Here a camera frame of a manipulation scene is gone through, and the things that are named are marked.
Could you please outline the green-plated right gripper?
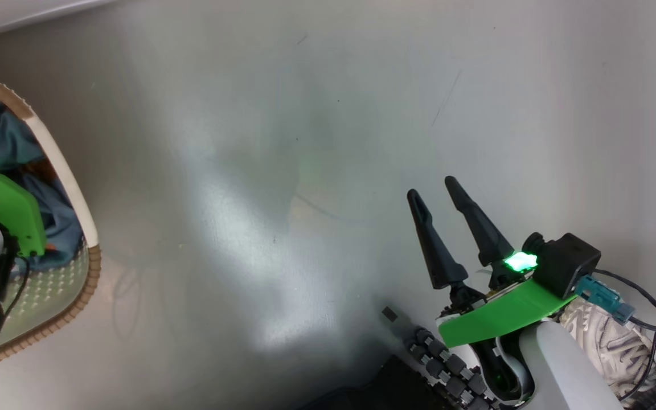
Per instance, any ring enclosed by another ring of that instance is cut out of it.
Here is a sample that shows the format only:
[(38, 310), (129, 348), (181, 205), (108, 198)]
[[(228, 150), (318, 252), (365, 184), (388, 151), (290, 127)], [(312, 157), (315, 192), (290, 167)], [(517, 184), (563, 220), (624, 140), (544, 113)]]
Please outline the green-plated right gripper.
[[(514, 254), (515, 249), (510, 242), (471, 199), (456, 177), (445, 177), (445, 186), (455, 208), (467, 222), (481, 265), (487, 267), (502, 261), (500, 267), (522, 275), (522, 282), (488, 296), (484, 305), (463, 314), (452, 313), (438, 318), (437, 329), (447, 347), (503, 337), (552, 316), (575, 299), (575, 295), (558, 298), (534, 280), (536, 255), (524, 252)], [(408, 191), (408, 205), (432, 288), (442, 290), (448, 286), (464, 286), (464, 281), (469, 277), (466, 269), (450, 254), (434, 228), (432, 213), (415, 189)]]

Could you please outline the green-plated left gripper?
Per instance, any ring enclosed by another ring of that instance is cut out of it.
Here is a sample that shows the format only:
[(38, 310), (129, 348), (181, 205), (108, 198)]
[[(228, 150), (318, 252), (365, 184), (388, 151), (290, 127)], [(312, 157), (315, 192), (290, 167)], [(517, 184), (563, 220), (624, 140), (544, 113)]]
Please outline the green-plated left gripper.
[(47, 236), (38, 202), (28, 190), (0, 174), (0, 225), (18, 243), (18, 255), (44, 255)]

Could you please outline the blue patterned clothes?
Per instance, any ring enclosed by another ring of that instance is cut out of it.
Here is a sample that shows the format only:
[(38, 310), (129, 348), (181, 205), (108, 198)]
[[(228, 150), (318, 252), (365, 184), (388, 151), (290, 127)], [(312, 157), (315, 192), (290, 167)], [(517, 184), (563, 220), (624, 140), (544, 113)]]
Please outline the blue patterned clothes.
[(0, 174), (28, 190), (38, 202), (47, 244), (29, 258), (33, 270), (60, 268), (78, 254), (83, 229), (63, 185), (34, 133), (0, 101)]

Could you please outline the cream perforated laundry basket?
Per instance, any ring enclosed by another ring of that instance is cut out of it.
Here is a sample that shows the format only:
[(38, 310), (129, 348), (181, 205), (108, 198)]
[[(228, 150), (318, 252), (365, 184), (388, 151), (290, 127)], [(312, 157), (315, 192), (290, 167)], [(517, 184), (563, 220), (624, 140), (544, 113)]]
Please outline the cream perforated laundry basket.
[(100, 277), (75, 175), (31, 105), (0, 83), (0, 361), (72, 322)]

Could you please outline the white grey knitted sneaker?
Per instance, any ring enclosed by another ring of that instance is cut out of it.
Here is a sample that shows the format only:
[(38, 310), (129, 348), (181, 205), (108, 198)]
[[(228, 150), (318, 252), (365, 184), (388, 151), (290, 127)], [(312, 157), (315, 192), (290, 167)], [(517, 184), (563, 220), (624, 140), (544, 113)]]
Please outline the white grey knitted sneaker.
[(625, 407), (656, 384), (656, 343), (640, 327), (620, 325), (582, 298), (568, 304), (558, 322)]

